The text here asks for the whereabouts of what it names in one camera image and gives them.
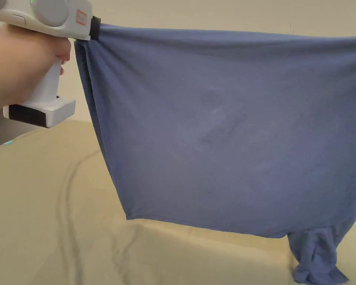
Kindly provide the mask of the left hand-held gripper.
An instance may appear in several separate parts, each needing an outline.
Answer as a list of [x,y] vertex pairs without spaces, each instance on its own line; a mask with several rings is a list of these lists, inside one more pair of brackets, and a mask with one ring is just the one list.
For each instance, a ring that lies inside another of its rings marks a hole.
[[[40,33],[80,40],[98,40],[101,19],[89,0],[0,0],[0,22]],[[57,95],[61,60],[56,59],[23,104],[3,108],[5,118],[51,128],[75,113],[76,100]]]

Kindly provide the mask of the person's left hand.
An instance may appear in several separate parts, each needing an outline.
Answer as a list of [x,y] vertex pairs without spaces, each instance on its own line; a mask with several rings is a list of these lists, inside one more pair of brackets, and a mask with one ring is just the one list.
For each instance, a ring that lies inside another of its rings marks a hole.
[[56,59],[70,60],[66,38],[3,24],[0,27],[0,109],[31,98]]

